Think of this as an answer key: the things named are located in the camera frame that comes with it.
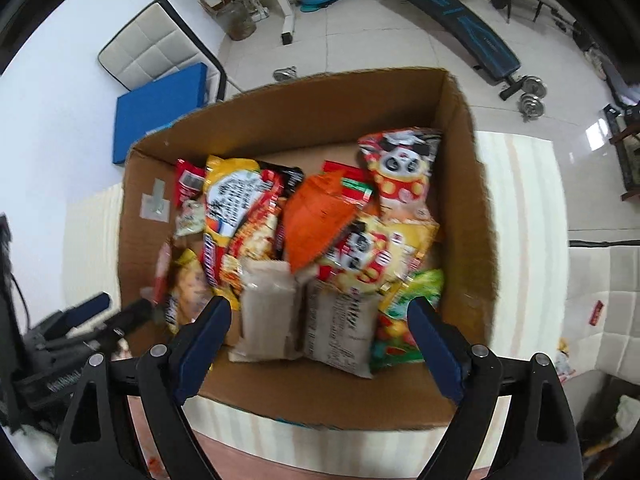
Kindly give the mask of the yellow egg biscuit bag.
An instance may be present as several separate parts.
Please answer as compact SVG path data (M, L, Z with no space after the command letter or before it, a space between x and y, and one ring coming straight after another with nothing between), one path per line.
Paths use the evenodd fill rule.
M186 248L170 267L171 288L164 307L165 321L174 335L193 323L214 296L198 255Z

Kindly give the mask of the orange chip bag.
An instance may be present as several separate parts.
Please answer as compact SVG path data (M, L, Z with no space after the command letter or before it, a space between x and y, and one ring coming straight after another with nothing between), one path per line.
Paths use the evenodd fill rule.
M342 174L308 177L283 211L286 261L293 273L316 261L355 219L358 207L342 194Z

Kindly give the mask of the cardboard box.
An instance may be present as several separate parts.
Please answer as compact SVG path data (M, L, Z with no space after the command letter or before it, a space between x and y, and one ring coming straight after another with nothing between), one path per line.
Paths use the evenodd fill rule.
M326 159L353 162L360 136L402 127L442 133L428 204L444 234L439 311L472 342L488 341L497 299L497 244L471 111L454 77L436 68L365 70L272 84L182 118L129 153L119 226L124 304L151 285L170 226L143 217L142 198L171 182L175 162L210 155L257 158L315 174ZM422 364L363 379L299 359L216 359L201 396L258 416L343 430L413 430L448 424L454 406Z

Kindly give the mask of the pale green snack packet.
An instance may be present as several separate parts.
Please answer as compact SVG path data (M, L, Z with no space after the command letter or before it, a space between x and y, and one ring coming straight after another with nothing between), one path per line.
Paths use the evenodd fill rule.
M206 208L201 200L185 200L176 217L174 237L198 235L205 229Z

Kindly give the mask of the small red sachet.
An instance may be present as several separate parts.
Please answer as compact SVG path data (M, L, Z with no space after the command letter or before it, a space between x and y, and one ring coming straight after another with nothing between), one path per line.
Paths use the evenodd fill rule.
M600 321L600 316L602 314L604 308L604 303L601 300L598 300L596 302L596 304L594 305L591 315L590 315L590 319L589 319L589 325L590 326L597 326L599 321Z

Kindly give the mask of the white cracker packet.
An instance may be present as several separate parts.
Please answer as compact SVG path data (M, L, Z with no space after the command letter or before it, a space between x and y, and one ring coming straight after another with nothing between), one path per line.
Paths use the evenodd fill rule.
M242 259L240 278L241 336L229 361L298 359L298 286L288 263Z

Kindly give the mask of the Korean cheese ramen bag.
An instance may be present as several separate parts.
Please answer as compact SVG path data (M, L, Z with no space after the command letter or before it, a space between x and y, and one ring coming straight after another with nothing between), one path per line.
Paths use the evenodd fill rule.
M298 167L209 156L203 188L203 266L209 284L239 296L243 261L280 257L282 210L304 179Z

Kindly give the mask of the blue foam mat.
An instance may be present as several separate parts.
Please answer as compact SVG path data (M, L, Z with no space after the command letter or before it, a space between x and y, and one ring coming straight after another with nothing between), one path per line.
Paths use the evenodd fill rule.
M166 128L207 101L207 71L196 63L117 99L112 163L125 162L130 148L148 133Z

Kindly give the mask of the grey printed snack bag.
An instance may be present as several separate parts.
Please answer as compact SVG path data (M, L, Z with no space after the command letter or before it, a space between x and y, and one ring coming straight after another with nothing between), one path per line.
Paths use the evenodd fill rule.
M323 282L306 288L304 356L370 379L370 356L378 319L377 292L349 295Z

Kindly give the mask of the yellow panda snack bag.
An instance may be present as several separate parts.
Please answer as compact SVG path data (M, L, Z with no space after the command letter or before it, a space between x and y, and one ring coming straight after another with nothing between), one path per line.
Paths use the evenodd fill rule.
M343 294L377 292L419 269L439 225L434 221L383 221L358 214L318 261L318 280Z

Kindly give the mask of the striped cat table mat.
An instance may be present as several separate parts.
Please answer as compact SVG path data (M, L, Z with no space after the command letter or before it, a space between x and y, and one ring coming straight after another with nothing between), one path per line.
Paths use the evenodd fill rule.
M498 300L489 344L500 356L553 354L567 292L566 206L558 163L546 140L477 133L497 237ZM64 234L68 304L107 292L119 300L117 249L122 188L70 205ZM226 479L409 479L442 440L422 430L312 428L262 417L197 396L186 402L207 456Z

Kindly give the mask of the white padded chair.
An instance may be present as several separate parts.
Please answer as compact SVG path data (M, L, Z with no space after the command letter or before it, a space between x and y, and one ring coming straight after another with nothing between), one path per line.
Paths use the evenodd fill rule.
M168 0L153 0L98 53L98 63L131 91L202 63L209 102L227 97L230 79L212 50Z

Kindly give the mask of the orange panda snack packet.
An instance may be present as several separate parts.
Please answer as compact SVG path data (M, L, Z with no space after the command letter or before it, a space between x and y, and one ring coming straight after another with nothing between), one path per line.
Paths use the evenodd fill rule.
M429 128L371 133L358 140L360 152L378 190L384 220L431 220L426 199L440 140L442 134Z

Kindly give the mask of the dumbbell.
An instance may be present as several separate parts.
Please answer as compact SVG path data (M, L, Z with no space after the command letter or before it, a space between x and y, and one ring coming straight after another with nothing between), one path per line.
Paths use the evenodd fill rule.
M518 100L518 110L524 122L541 118L544 114L544 98L547 86L537 76L526 76L522 79L522 94Z

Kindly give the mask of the black weight bench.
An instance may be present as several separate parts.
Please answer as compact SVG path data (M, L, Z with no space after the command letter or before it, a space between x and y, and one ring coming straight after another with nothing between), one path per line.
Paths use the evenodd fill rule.
M477 65L493 81L503 81L508 88L500 92L503 101L523 89L523 79L514 75L521 62L503 39L460 0L407 0L436 21L456 38Z

